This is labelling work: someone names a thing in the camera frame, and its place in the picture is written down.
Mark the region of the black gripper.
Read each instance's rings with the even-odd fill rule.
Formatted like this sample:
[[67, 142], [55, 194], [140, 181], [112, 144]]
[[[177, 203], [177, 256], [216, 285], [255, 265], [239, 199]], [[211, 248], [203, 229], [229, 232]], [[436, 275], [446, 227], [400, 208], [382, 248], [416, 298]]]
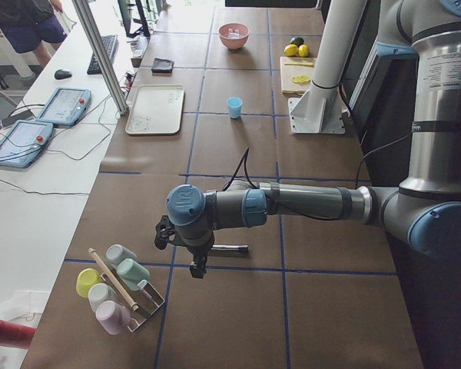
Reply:
[[206, 274], [207, 252], [214, 246], [214, 233], [206, 215], [201, 215], [188, 224], [173, 224], [168, 215], [163, 215], [155, 226], [155, 246], [164, 250], [167, 244], [187, 248], [193, 253], [190, 273], [193, 278], [203, 279]]

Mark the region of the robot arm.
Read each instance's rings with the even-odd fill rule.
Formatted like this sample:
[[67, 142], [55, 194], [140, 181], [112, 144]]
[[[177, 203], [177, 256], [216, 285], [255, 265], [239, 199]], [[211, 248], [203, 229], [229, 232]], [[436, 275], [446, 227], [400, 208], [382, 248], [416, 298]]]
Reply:
[[379, 55], [416, 55], [418, 72], [409, 174], [396, 187], [323, 188], [229, 181], [221, 191], [172, 189], [155, 246], [184, 247], [202, 278], [222, 228], [262, 225], [273, 214], [374, 224], [435, 258], [461, 253], [461, 1], [384, 1]]

